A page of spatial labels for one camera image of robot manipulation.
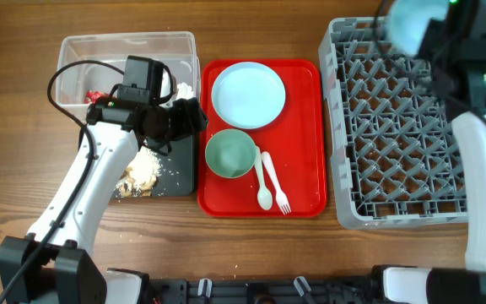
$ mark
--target spoon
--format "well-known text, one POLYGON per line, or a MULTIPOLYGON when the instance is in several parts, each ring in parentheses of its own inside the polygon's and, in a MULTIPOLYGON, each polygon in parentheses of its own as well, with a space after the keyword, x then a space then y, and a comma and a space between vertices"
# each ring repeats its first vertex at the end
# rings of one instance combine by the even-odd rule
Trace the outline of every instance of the spoon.
POLYGON ((263 168, 262 168, 262 154, 260 148, 256 147, 256 159, 254 160, 254 169, 258 175, 258 182, 260 183, 260 189, 258 190, 258 203, 264 210, 270 210, 273 206, 273 195, 267 189, 266 183, 263 180, 263 168))

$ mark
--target wooden table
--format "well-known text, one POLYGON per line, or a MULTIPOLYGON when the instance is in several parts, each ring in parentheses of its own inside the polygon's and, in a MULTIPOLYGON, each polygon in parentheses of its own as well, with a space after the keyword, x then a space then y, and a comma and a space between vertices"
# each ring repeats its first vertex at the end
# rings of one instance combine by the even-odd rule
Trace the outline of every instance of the wooden table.
MULTIPOLYGON (((318 66, 329 21, 370 16, 376 6, 371 0, 26 2, 0 6, 0 242, 25 234, 75 156, 77 127, 46 99, 66 36, 189 30, 202 67, 227 57, 300 57, 318 66)), ((330 155, 330 128, 324 128, 330 155)), ((329 204, 314 220, 213 219, 198 208, 196 195, 112 201, 100 223, 94 260, 101 270, 189 280, 323 278, 364 274, 381 263, 463 267, 466 225, 344 230, 336 220, 327 169, 329 204)))

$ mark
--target gray plastic rack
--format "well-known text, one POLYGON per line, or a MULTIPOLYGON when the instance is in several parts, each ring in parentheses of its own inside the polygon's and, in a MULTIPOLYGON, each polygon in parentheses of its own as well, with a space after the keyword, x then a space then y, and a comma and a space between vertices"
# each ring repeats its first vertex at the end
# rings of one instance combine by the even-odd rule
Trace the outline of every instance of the gray plastic rack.
POLYGON ((338 220, 347 229, 467 222, 445 109, 407 77, 430 81, 430 66, 393 49, 386 52, 395 63, 382 60, 372 20, 334 19, 319 49, 338 220))

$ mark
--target white fork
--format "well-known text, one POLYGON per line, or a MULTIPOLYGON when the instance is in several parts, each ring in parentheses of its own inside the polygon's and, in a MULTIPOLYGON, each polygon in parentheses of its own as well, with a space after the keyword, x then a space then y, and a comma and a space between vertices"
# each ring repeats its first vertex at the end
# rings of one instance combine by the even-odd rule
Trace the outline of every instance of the white fork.
POLYGON ((284 194, 283 190, 280 188, 280 184, 278 184, 277 173, 275 172, 275 167, 273 166, 273 160, 271 159, 271 155, 264 151, 262 152, 262 162, 263 165, 266 167, 267 174, 269 178, 271 178, 271 182, 275 186, 275 200, 277 201, 277 205, 283 214, 288 214, 292 212, 290 208, 290 204, 288 203, 288 198, 286 194, 284 194))

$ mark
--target white plate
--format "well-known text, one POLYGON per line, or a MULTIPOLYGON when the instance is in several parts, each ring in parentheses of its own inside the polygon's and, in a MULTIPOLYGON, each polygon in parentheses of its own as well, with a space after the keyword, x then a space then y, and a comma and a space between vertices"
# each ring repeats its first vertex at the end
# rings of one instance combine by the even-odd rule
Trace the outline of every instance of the white plate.
POLYGON ((277 118, 286 101, 283 81, 269 67, 240 62, 227 67, 215 79, 213 108, 236 128, 260 128, 277 118))

